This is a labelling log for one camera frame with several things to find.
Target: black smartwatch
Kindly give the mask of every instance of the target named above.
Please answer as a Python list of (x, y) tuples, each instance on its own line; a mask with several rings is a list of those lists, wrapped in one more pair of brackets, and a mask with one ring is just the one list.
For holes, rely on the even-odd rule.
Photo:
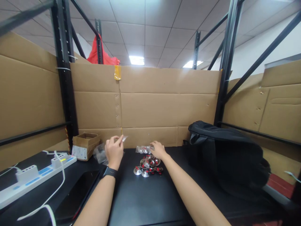
[(113, 176), (116, 178), (116, 174), (117, 174), (117, 170), (111, 169), (107, 166), (106, 171), (104, 172), (102, 178), (104, 178), (106, 175)]

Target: black backpack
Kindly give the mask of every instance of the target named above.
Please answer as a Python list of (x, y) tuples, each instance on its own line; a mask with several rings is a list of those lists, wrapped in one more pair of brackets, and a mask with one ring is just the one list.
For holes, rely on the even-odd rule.
[(271, 173), (262, 148), (238, 130), (197, 121), (191, 133), (189, 164), (211, 173), (229, 194), (258, 201)]

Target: black table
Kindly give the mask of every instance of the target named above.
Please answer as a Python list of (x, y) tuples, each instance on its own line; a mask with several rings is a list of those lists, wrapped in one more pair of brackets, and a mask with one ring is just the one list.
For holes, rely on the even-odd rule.
[[(155, 174), (148, 178), (133, 173), (134, 167), (143, 158), (134, 149), (125, 149), (112, 202), (109, 226), (139, 225), (187, 225), (193, 224), (177, 190), (164, 168), (162, 175)], [(188, 165), (184, 147), (166, 148), (171, 157), (202, 187), (216, 206), (221, 210), (232, 225), (246, 225), (277, 220), (279, 210), (273, 205), (251, 203), (233, 197), (224, 192), (210, 175), (197, 171)], [(53, 155), (38, 153), (21, 162), (18, 166), (24, 169), (32, 164), (42, 169), (49, 165)], [(103, 169), (92, 157), (87, 162), (77, 161), (65, 169), (66, 180), (58, 193), (48, 202), (55, 211), (63, 198), (69, 193), (76, 181), (85, 171)], [(0, 178), (0, 189), (16, 182), (14, 170)], [(58, 173), (37, 188), (25, 194), (6, 208), (0, 210), (0, 225), (47, 225), (48, 212), (40, 210), (34, 216), (16, 221), (18, 217), (38, 208), (61, 184), (62, 174)]]

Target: forearm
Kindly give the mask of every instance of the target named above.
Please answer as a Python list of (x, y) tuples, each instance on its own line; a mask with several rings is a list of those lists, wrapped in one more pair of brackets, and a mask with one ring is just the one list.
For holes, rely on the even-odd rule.
[(201, 187), (168, 154), (162, 160), (197, 226), (230, 226), (227, 219)]
[(105, 176), (96, 186), (74, 226), (106, 226), (109, 219), (115, 178)]

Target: power strip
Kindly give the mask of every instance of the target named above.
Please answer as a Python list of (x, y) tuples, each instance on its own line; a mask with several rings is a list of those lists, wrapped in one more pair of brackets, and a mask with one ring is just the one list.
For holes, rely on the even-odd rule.
[(11, 204), (13, 201), (62, 171), (60, 161), (63, 163), (64, 169), (77, 161), (75, 156), (68, 155), (67, 153), (60, 153), (58, 156), (59, 159), (55, 156), (51, 160), (52, 164), (40, 171), (38, 171), (36, 165), (32, 165), (21, 172), (17, 172), (16, 177), (18, 182), (0, 191), (0, 209)]

